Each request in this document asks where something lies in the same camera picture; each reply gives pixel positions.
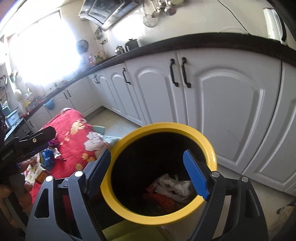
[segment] floor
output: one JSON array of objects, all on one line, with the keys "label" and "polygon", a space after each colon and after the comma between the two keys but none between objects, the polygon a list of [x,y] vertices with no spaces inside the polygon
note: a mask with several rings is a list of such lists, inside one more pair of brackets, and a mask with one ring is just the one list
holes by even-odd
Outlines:
[{"label": "floor", "polygon": [[[116,136],[116,137],[124,137],[129,132],[140,127],[137,124],[134,124],[133,122],[107,109],[101,112],[100,114],[98,114],[93,119],[91,119],[89,123],[91,125],[104,126],[106,128],[105,135]],[[240,174],[237,174],[220,165],[218,165],[218,171],[224,177],[228,177],[228,178],[238,179],[241,176]],[[288,194],[269,188],[258,182],[255,182],[255,181],[251,181],[251,182],[257,193],[259,201],[261,203],[261,206],[265,215],[267,227],[270,227],[278,217],[278,215],[276,214],[276,211],[279,208],[293,201],[295,197],[292,197]],[[225,221],[227,218],[229,203],[230,203],[230,198],[226,197],[224,201],[221,217],[213,238],[220,236],[223,231]],[[165,228],[169,231],[171,235],[172,241],[187,240],[201,212],[202,212],[202,208],[199,208],[195,213],[181,220],[180,222],[165,226]]]}]

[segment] white plastic wrapper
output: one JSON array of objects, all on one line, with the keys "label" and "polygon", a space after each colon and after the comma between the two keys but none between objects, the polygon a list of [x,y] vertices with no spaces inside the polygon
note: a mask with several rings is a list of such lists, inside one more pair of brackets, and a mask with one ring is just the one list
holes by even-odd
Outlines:
[{"label": "white plastic wrapper", "polygon": [[194,192],[194,187],[191,181],[178,181],[177,175],[172,179],[168,174],[165,174],[155,180],[152,184],[158,183],[155,192],[165,195],[177,202],[188,203],[191,201],[189,198]]}]

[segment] yellow rim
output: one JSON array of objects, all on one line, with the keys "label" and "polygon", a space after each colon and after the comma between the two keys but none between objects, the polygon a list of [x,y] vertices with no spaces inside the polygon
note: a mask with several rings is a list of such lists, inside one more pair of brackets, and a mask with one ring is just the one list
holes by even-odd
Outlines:
[{"label": "yellow rim", "polygon": [[136,141],[137,139],[143,136],[158,132],[178,133],[192,139],[202,149],[205,155],[207,165],[210,168],[210,170],[217,170],[217,160],[212,145],[203,134],[187,125],[171,122],[156,123],[141,127],[126,135],[111,150],[111,164],[101,184],[101,192],[107,204],[119,216],[131,222],[140,223],[143,225],[159,226],[179,221],[192,214],[204,202],[204,199],[201,196],[196,196],[196,198],[194,198],[189,204],[187,204],[185,207],[174,213],[164,216],[150,217],[143,216],[130,211],[129,209],[124,207],[115,197],[111,187],[111,172],[117,157],[132,142]]}]

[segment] white cabinet door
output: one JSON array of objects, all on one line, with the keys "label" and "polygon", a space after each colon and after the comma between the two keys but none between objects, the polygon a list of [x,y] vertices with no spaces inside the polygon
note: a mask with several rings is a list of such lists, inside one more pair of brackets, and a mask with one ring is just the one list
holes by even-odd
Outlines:
[{"label": "white cabinet door", "polygon": [[283,63],[274,116],[244,175],[296,196],[296,68]]},{"label": "white cabinet door", "polygon": [[51,119],[52,117],[48,113],[47,109],[42,106],[29,118],[28,122],[32,129],[34,129],[35,132],[38,132]]},{"label": "white cabinet door", "polygon": [[112,88],[112,84],[107,78],[105,70],[100,70],[96,72],[97,81],[99,82],[100,87],[102,88],[106,99],[108,100],[108,109],[114,111],[115,113],[124,116],[120,105],[118,104],[117,100],[115,99],[115,92]]},{"label": "white cabinet door", "polygon": [[[173,77],[170,73],[171,60]],[[147,124],[178,122],[187,124],[183,86],[175,51],[126,61]]]},{"label": "white cabinet door", "polygon": [[91,74],[88,76],[89,82],[96,94],[96,99],[98,102],[102,104],[102,106],[108,108],[108,99],[106,98],[106,95],[104,93],[104,90],[100,86],[100,73],[97,75],[97,73]]},{"label": "white cabinet door", "polygon": [[140,125],[146,125],[142,110],[140,108],[134,83],[131,81],[125,64],[105,69],[107,77],[114,86],[115,96],[122,107],[123,115],[128,120]]},{"label": "white cabinet door", "polygon": [[72,105],[69,97],[66,95],[66,90],[53,97],[53,102],[54,108],[52,110],[48,110],[48,113],[51,115],[52,118],[66,107],[74,109],[74,106]]},{"label": "white cabinet door", "polygon": [[83,114],[84,117],[102,106],[98,102],[87,77],[71,84],[65,91],[74,108]]},{"label": "white cabinet door", "polygon": [[184,63],[182,76],[191,84],[188,88],[183,81],[188,125],[208,138],[219,164],[242,173],[270,123],[280,61],[230,49],[177,53],[179,63]]}]

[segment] window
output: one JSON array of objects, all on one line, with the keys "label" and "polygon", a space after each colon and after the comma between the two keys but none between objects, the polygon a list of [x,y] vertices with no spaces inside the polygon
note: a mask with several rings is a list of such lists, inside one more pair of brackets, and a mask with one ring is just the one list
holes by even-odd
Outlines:
[{"label": "window", "polygon": [[59,11],[38,20],[18,35],[22,76],[48,89],[78,68],[80,56],[75,44]]}]

